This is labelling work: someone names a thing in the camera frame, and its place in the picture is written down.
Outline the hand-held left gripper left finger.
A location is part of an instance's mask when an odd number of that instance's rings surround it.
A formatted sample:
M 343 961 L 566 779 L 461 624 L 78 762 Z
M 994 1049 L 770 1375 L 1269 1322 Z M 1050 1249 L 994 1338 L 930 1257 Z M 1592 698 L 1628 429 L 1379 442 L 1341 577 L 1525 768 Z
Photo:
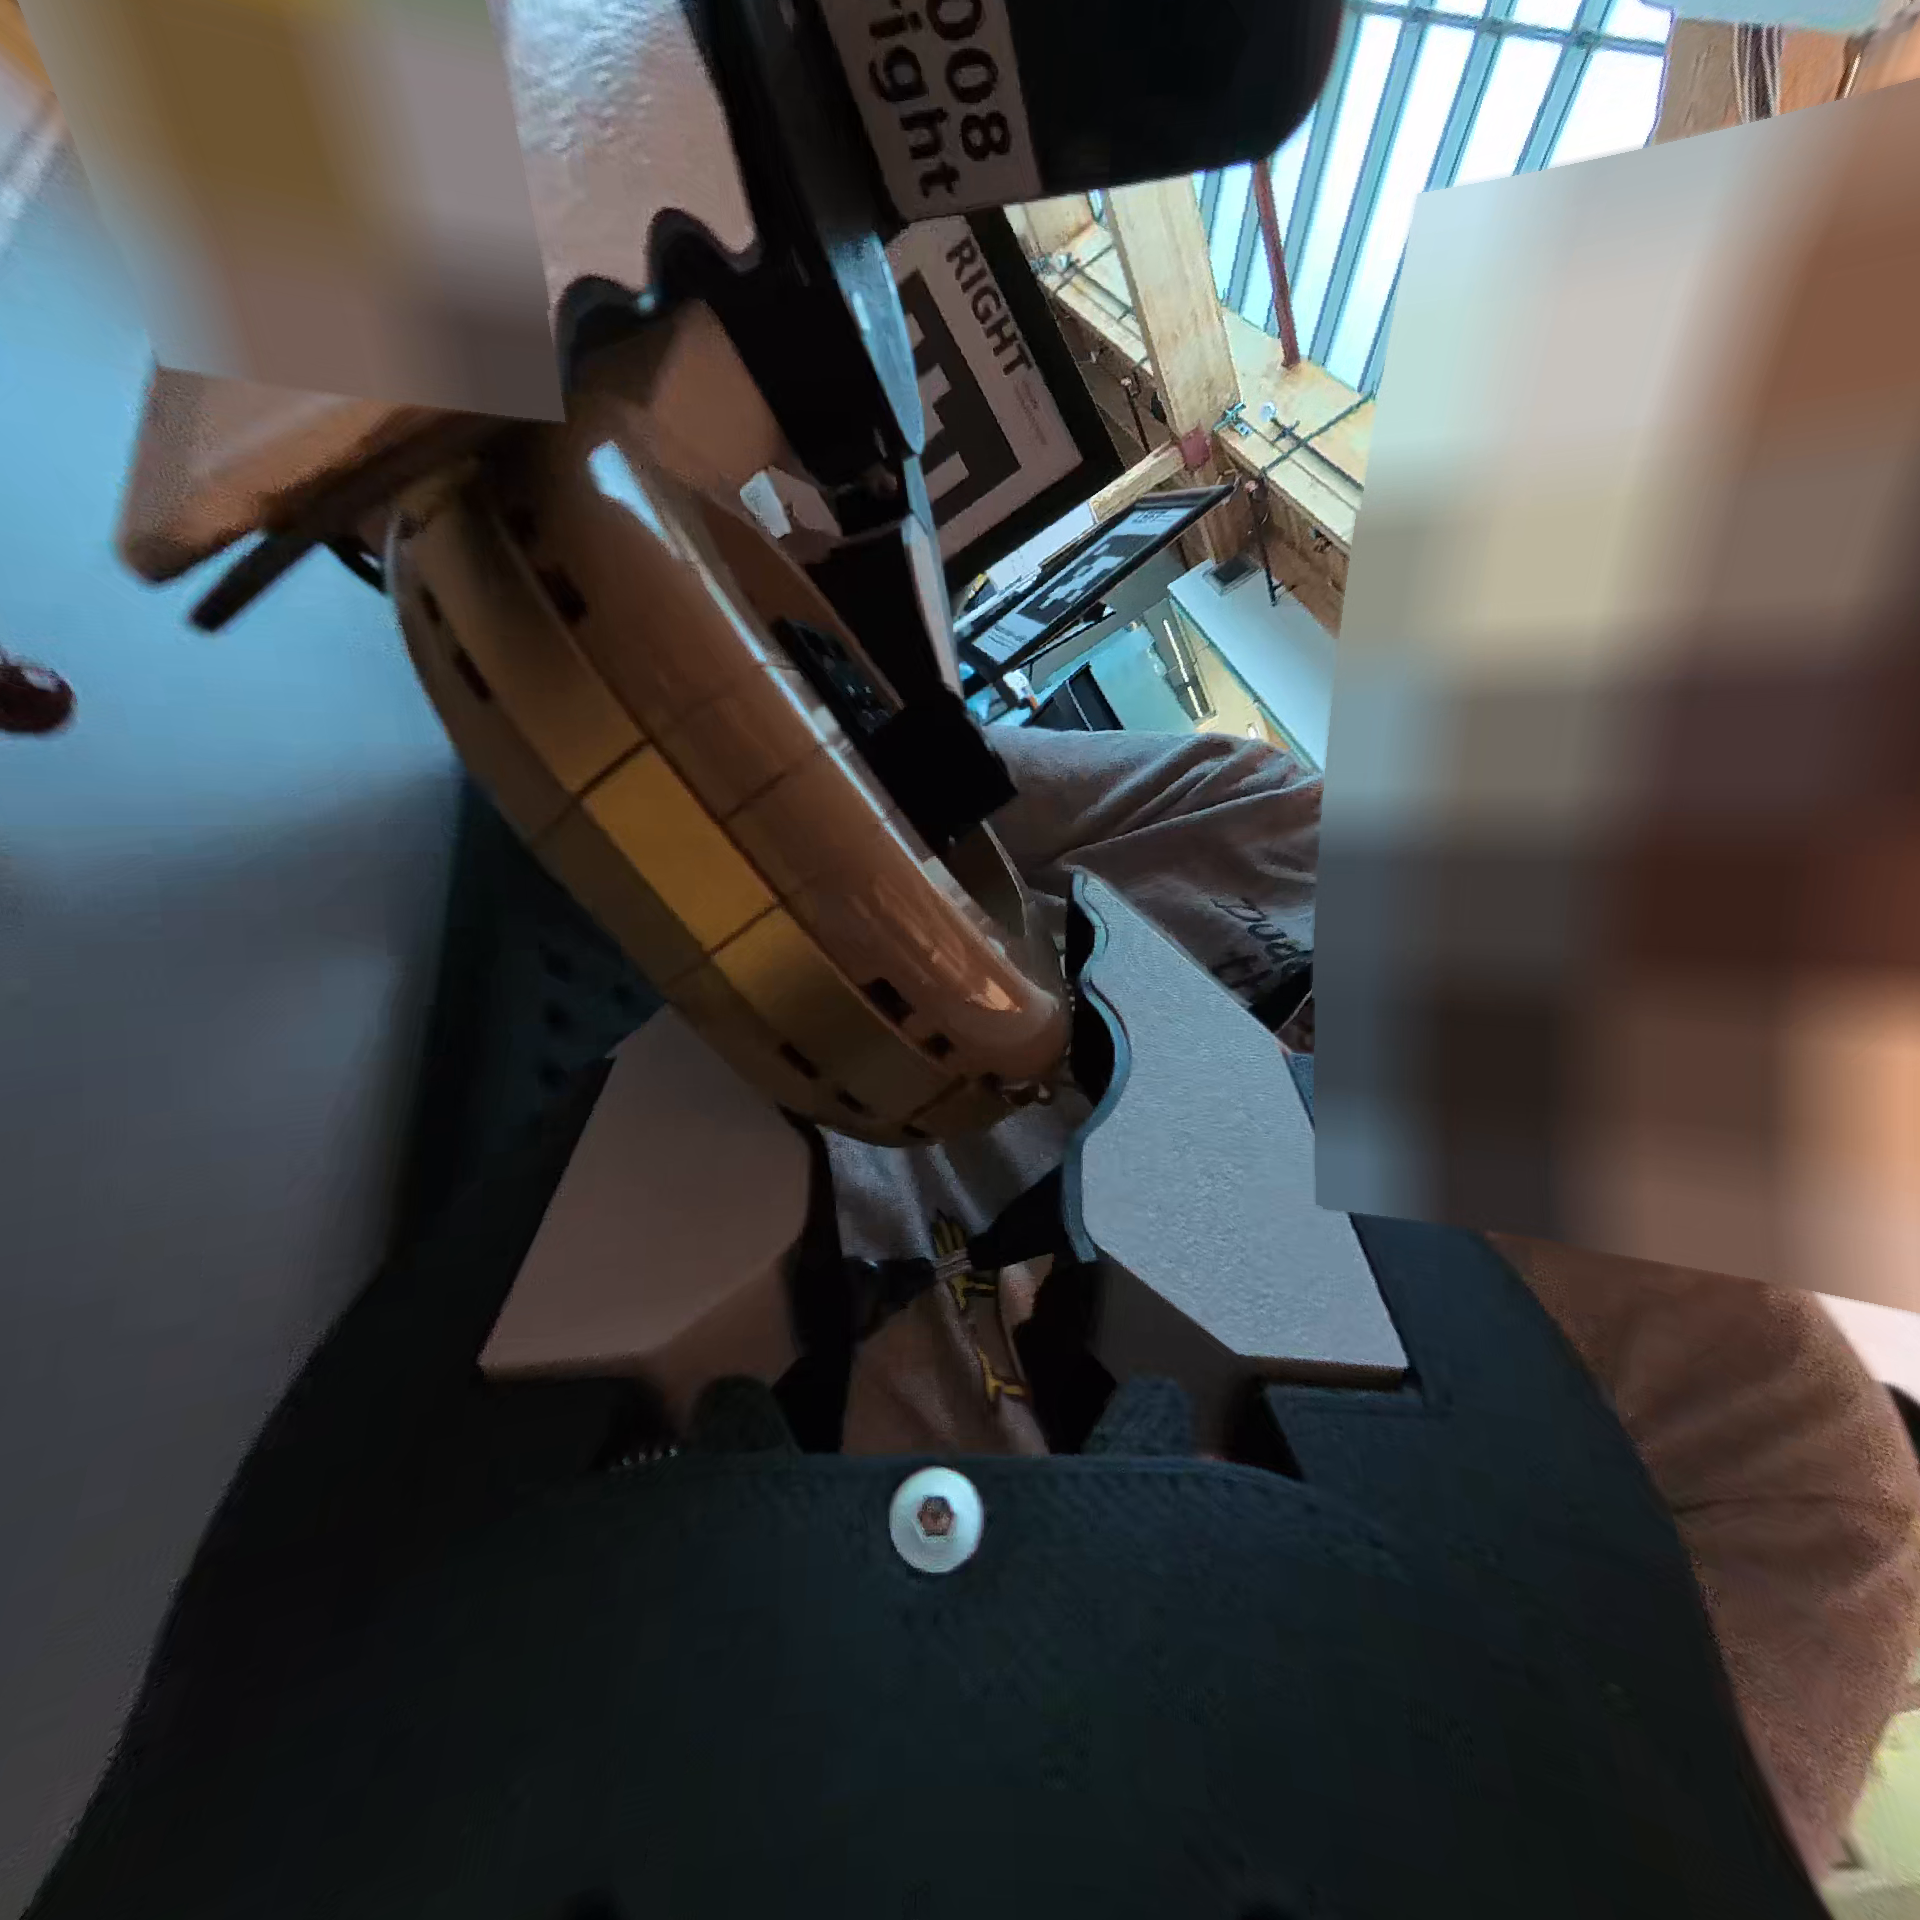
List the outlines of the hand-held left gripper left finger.
M 477 1351 L 496 1385 L 638 1385 L 687 1426 L 758 1379 L 805 1442 L 839 1441 L 839 1254 L 825 1136 L 682 1015 L 609 1049 Z

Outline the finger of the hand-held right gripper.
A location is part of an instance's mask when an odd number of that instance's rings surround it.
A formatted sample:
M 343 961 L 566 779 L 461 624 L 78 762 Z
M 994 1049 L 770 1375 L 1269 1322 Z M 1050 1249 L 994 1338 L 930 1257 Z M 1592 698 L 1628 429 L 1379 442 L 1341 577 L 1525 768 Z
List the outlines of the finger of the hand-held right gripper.
M 169 584 L 308 510 L 386 502 L 487 442 L 496 415 L 343 397 L 155 366 L 117 502 L 117 561 Z
M 733 3 L 512 3 L 512 105 L 565 389 L 703 302 L 780 425 L 820 216 Z

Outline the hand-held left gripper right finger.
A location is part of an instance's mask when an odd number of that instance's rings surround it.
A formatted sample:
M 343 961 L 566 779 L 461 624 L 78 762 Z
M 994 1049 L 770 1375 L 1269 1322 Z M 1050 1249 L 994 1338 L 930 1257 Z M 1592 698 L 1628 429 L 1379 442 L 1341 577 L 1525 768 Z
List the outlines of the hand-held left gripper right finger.
M 1349 1216 L 1318 1203 L 1281 1040 L 1094 875 L 1072 879 L 1075 1066 L 1093 1116 L 1061 1168 L 1100 1275 L 1093 1355 L 1184 1389 L 1398 1389 L 1406 1351 Z

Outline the round tan brick-built disc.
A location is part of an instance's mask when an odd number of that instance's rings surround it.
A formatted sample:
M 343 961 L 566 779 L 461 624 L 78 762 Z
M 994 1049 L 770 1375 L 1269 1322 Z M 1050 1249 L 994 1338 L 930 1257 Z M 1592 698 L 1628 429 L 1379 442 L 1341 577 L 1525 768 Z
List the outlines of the round tan brick-built disc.
M 1040 1104 L 1068 984 L 996 835 L 938 852 L 806 681 L 863 655 L 730 505 L 587 429 L 399 493 L 386 592 L 470 778 L 774 1104 L 930 1144 Z

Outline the person's left forearm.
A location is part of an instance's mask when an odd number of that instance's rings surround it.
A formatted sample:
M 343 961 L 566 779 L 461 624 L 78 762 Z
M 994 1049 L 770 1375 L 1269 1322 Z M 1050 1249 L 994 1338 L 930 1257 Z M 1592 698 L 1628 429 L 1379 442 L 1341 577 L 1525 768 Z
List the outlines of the person's left forearm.
M 1486 1241 L 1611 1400 L 1687 1544 L 1774 1805 L 1828 1877 L 1914 1664 L 1914 1456 L 1891 1392 L 1808 1292 Z

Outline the pale desk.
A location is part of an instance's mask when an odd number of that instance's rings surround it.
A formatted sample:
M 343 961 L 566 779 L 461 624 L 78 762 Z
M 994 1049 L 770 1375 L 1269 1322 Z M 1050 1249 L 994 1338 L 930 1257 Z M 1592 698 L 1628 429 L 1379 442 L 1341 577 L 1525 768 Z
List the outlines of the pale desk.
M 453 762 L 308 556 L 218 634 L 113 510 L 151 350 L 60 138 L 2 174 L 2 1693 L 147 1644 L 399 1180 Z

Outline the grey printed sweatshirt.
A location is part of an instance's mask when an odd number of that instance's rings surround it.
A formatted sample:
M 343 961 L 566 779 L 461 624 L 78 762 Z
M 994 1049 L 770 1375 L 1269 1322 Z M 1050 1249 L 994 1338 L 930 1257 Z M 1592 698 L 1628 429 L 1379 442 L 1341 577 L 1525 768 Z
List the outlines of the grey printed sweatshirt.
M 1243 1004 L 1295 1009 L 1314 965 L 1319 779 L 1227 732 L 1001 728 L 1018 799 L 994 831 L 1061 936 L 1086 870 Z M 851 1263 L 947 1263 L 1057 1172 L 1086 1104 L 1061 1092 L 947 1146 L 829 1141 Z M 1044 1456 L 1018 1330 L 1044 1257 L 938 1278 L 872 1333 L 847 1385 L 847 1456 Z

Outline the wooden post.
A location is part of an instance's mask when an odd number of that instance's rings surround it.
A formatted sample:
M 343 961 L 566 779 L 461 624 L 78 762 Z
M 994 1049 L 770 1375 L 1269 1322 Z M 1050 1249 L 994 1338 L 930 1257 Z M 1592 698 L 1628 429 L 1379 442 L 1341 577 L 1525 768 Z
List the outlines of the wooden post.
M 1214 436 L 1234 415 L 1243 384 L 1189 174 L 1113 188 L 1107 235 L 1164 402 L 1164 425 L 1177 442 Z

